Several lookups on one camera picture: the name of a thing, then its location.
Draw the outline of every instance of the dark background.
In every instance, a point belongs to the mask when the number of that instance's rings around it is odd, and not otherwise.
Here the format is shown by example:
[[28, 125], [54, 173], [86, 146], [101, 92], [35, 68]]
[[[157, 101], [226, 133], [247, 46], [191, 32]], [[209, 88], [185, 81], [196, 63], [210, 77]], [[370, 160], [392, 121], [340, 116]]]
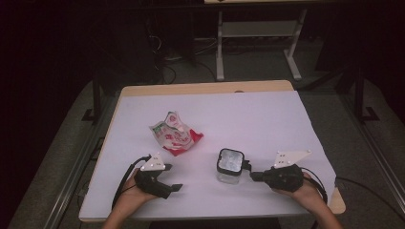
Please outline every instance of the dark background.
[[[302, 38], [325, 39], [319, 70], [333, 71], [348, 61], [358, 61], [367, 78], [381, 89], [388, 104], [405, 122], [403, 5], [313, 9], [307, 16]], [[123, 85], [153, 84], [160, 77], [153, 71], [153, 63], [159, 60], [147, 54], [148, 47], [154, 44], [145, 39], [146, 34], [163, 37], [166, 46], [177, 49], [190, 61], [193, 35], [215, 37], [215, 12], [161, 13], [158, 23], [145, 28], [144, 19], [150, 16], [147, 13], [122, 13], [117, 17], [105, 11], [67, 10], [91, 6], [97, 4], [0, 2], [4, 109], [0, 228], [7, 227], [66, 113], [95, 75], [111, 94]], [[135, 28], [129, 32], [136, 37], [135, 53], [121, 48], [131, 40], [117, 38], [127, 32], [128, 25]], [[149, 64], [137, 64], [140, 59]]]

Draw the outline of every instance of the gray floor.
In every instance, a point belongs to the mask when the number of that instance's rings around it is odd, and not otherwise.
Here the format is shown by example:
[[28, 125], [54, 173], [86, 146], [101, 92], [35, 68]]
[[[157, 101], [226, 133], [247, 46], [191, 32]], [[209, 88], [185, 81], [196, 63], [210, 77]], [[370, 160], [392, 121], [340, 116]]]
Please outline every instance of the gray floor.
[[[288, 41], [255, 42], [259, 44], [239, 47], [238, 52], [232, 50], [224, 56], [225, 81], [287, 79], [294, 88], [299, 88], [325, 74], [313, 70], [322, 47], [321, 41], [299, 43], [294, 55], [303, 76], [299, 82], [292, 79], [282, 53]], [[215, 54], [198, 55], [197, 60], [209, 69], [202, 64], [193, 66], [188, 62], [169, 65], [176, 72], [173, 83], [214, 82], [211, 72], [215, 72]], [[170, 81], [174, 73], [164, 69], [164, 76], [166, 81]], [[380, 121], [359, 125], [352, 115], [352, 94], [342, 96], [332, 89], [337, 79], [313, 92], [300, 93], [313, 128], [338, 177], [366, 185], [394, 208], [391, 209], [365, 188], [338, 178], [336, 185], [347, 206], [346, 212], [338, 218], [345, 228], [404, 228], [404, 222], [395, 214], [397, 211], [404, 217], [403, 210], [390, 189], [385, 177], [386, 169], [381, 168], [380, 157], [375, 155], [375, 151], [377, 149], [386, 158], [399, 182], [405, 185], [405, 127], [387, 106], [380, 91], [370, 82], [366, 82], [365, 106], [373, 107]], [[83, 154], [88, 155], [97, 140], [105, 136], [117, 98], [103, 97], [103, 118], [97, 125], [81, 121], [85, 111], [92, 108], [92, 102], [92, 88], [89, 84], [61, 125], [10, 228], [100, 227], [100, 223], [81, 223], [77, 217], [83, 200], [80, 190], [86, 189], [96, 165], [92, 160], [87, 165], [80, 164], [79, 160], [85, 158], [87, 161]], [[373, 143], [376, 143], [376, 149], [371, 146]], [[81, 173], [82, 168], [85, 169], [81, 178], [73, 179]], [[55, 204], [60, 203], [61, 199], [65, 201], [55, 209]], [[279, 220], [283, 229], [310, 228], [313, 221], [311, 216]], [[130, 220], [124, 228], [148, 228], [148, 223]]]

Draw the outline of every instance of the red and white wrapper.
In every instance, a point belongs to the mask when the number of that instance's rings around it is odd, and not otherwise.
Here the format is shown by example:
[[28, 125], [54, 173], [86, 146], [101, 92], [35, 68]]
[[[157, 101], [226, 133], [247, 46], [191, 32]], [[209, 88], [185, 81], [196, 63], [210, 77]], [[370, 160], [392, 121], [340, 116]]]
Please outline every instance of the red and white wrapper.
[[203, 137], [182, 123], [177, 112], [169, 112], [164, 121], [149, 128], [159, 145], [174, 156], [184, 153]]

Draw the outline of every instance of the white tabletop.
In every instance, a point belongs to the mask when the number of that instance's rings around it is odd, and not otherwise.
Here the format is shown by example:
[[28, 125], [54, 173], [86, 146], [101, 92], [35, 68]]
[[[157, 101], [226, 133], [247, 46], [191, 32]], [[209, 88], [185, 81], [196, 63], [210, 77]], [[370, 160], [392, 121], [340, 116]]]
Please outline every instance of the white tabletop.
[[[149, 130], [170, 111], [179, 112], [185, 124], [204, 134], [199, 143], [179, 156], [163, 150]], [[183, 186], [168, 199], [147, 202], [133, 215], [135, 219], [279, 217], [306, 213], [290, 198], [273, 193], [263, 182], [252, 181], [248, 171], [243, 171], [237, 185], [219, 182], [216, 162], [222, 148], [243, 152], [253, 171], [258, 172], [270, 169], [277, 151], [311, 150], [312, 155], [298, 165], [321, 178], [329, 197], [333, 192], [335, 172], [297, 92], [123, 96], [79, 218], [106, 219], [129, 165], [157, 152], [165, 163], [173, 164], [171, 171], [159, 176], [159, 181]]]

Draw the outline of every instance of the crumpled wrapper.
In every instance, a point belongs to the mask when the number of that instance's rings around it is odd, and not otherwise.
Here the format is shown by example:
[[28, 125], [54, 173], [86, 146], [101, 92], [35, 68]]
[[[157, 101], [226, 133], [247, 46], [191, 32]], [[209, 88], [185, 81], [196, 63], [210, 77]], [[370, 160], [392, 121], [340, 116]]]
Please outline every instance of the crumpled wrapper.
[[182, 123], [177, 112], [169, 112], [164, 121], [149, 128], [159, 145], [174, 156], [186, 152], [203, 137]]

